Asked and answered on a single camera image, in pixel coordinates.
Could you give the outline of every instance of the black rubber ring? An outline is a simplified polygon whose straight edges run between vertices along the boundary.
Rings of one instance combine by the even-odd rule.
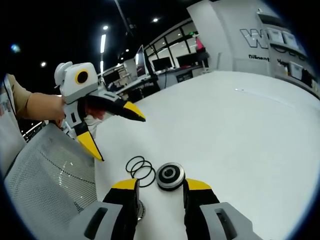
[[[134,178],[135,178],[135,174],[136,174],[136,172],[137,172],[137,171],[139,171],[140,169],[144,168],[144,167],[150,167],[150,169],[153,169],[151,162],[149,162],[149,161],[145,160],[145,161],[143,162],[143,164],[142,164],[142,166],[141,166],[141,167],[139,167],[139,168],[138,168],[137,170],[135,170],[135,171],[131,171],[131,172],[130,172],[131,177],[134,179]],[[139,180],[145,179],[146,177],[148,177],[148,176],[150,175],[151,171],[152,171],[152,170],[150,170],[150,171],[148,172],[148,174],[147,174],[147,175],[145,175],[144,177],[137,178],[137,179],[139,179]]]
[[[128,170],[128,165],[129,165],[129,163],[130,163],[133,159],[136,159],[136,158],[142,158],[142,159],[143,159],[143,160],[142,160],[143,163],[142,163],[141,167],[145,164],[145,161],[146,161],[146,160],[145,160],[145,158],[144,158],[143,156],[134,156],[134,157],[131,158],[131,159],[126,163],[126,165],[125,165],[125,170],[126,170],[127,173],[131,173],[131,172],[132,172],[132,168],[133,168],[133,167],[131,168],[131,171],[129,171],[129,170]]]
[[[149,187],[156,180],[156,170],[151,166],[142,166],[142,167],[140,167],[140,169],[142,169],[142,168],[150,168],[151,171],[153,171],[153,173],[154,173],[153,180],[150,183],[148,183],[147,185],[144,185],[144,186],[139,186],[140,188],[146,188],[146,187]]]
[[[130,170],[129,173],[132,174],[132,173],[138,171],[143,165],[145,165],[145,162],[146,162],[146,160],[137,161],[137,162],[131,167],[131,170]],[[139,164],[139,163],[142,163],[142,165],[139,166],[136,170],[133,170],[133,169],[135,168],[135,166],[136,166],[137,164]]]

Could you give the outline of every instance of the round puck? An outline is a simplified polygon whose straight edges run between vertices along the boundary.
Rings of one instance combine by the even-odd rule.
[[[173,191],[178,189],[182,184],[186,174],[182,166],[175,162],[169,162],[162,165],[155,175],[156,182],[160,189]]]
[[[142,203],[142,201],[139,200],[138,202],[138,223],[144,218],[144,216],[146,215],[146,207],[145,205]]]

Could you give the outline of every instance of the ceiling light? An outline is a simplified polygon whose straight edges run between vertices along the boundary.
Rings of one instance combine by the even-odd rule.
[[[103,54],[105,52],[105,45],[106,45],[106,35],[103,34],[101,36],[101,45],[100,45],[100,53]]]
[[[104,61],[100,61],[100,72],[104,72]]]
[[[139,63],[139,54],[137,53],[135,55],[135,65],[138,65],[138,63]]]

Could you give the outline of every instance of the black circular eye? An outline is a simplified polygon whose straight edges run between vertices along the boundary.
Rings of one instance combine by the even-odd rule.
[[[82,71],[78,74],[77,81],[79,84],[83,84],[88,79],[88,73],[86,71]]]

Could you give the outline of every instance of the robotic arm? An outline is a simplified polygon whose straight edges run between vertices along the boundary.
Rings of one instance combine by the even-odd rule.
[[[65,101],[64,113],[68,125],[74,129],[78,141],[96,159],[103,157],[84,121],[85,102],[94,102],[100,109],[112,115],[145,122],[142,112],[130,101],[125,101],[113,92],[98,85],[98,76],[92,63],[60,63],[54,72],[55,84]]]

